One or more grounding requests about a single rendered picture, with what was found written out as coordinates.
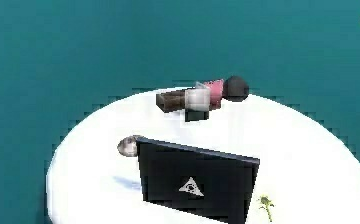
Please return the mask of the brown rectangular box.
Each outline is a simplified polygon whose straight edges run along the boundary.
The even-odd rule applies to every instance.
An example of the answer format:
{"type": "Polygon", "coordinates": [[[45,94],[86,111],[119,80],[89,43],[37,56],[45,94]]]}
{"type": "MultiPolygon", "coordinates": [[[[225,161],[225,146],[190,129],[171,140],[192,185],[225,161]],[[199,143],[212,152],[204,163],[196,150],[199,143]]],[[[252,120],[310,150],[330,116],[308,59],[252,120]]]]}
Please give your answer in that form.
{"type": "Polygon", "coordinates": [[[176,90],[156,95],[156,105],[164,112],[174,112],[185,108],[185,91],[176,90]]]}

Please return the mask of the pale grey cube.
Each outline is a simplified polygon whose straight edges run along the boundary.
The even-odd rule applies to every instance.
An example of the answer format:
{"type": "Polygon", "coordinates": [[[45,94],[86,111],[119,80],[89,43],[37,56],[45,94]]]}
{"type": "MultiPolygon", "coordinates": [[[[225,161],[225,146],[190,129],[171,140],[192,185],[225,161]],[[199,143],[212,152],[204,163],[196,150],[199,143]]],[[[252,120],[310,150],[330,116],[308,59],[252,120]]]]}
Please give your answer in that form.
{"type": "Polygon", "coordinates": [[[195,111],[208,111],[210,107],[210,90],[206,88],[188,89],[185,91],[185,108],[195,111]]]}

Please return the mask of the pink box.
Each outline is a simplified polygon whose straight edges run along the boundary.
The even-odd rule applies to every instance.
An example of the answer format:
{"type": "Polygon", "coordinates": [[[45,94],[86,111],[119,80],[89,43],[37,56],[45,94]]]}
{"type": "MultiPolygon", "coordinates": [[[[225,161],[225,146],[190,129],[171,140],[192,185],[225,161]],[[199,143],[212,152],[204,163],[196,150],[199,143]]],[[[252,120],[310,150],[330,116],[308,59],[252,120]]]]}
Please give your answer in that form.
{"type": "Polygon", "coordinates": [[[204,82],[204,85],[210,89],[210,109],[219,109],[221,107],[224,80],[211,80],[204,82]]]}

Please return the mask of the grey round ball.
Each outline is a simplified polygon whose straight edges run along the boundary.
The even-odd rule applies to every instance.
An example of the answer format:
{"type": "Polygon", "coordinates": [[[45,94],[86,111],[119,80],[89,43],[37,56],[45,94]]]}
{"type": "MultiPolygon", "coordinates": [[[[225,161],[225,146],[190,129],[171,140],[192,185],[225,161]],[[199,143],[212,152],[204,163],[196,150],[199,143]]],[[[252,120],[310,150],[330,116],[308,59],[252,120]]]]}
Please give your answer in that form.
{"type": "Polygon", "coordinates": [[[119,153],[125,157],[136,157],[137,156],[136,140],[138,138],[139,135],[132,135],[122,139],[117,145],[117,149],[119,153]]]}

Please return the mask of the black laptop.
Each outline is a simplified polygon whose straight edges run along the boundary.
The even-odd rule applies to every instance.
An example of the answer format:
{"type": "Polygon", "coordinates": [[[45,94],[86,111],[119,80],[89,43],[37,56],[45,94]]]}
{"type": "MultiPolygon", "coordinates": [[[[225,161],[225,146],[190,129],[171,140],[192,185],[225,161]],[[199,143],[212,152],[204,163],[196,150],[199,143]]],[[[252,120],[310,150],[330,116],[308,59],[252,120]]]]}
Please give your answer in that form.
{"type": "Polygon", "coordinates": [[[257,158],[139,137],[143,200],[226,224],[245,224],[257,158]]]}

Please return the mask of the small green sprig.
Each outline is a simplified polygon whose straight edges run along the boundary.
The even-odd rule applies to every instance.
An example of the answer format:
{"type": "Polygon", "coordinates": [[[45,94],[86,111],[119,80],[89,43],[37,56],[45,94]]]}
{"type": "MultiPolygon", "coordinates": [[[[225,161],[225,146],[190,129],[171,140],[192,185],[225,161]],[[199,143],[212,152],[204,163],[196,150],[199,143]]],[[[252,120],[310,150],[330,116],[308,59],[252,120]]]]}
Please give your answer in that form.
{"type": "Polygon", "coordinates": [[[261,195],[258,199],[260,203],[260,209],[264,209],[267,213],[268,221],[272,222],[272,214],[271,214],[271,207],[274,206],[273,202],[269,199],[267,195],[261,195]]]}

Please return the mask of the white round table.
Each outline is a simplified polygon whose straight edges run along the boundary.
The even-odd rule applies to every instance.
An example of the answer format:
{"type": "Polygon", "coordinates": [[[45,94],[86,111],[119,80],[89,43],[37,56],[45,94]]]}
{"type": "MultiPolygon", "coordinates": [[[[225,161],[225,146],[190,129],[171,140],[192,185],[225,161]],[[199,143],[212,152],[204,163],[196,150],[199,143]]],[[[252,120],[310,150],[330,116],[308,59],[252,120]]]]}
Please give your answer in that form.
{"type": "Polygon", "coordinates": [[[117,150],[134,134],[259,158],[246,224],[360,224],[360,163],[314,120],[251,95],[186,122],[162,112],[153,91],[97,110],[57,147],[47,174],[53,224],[222,224],[143,201],[137,160],[117,150]],[[272,222],[261,195],[274,204],[272,222]]]}

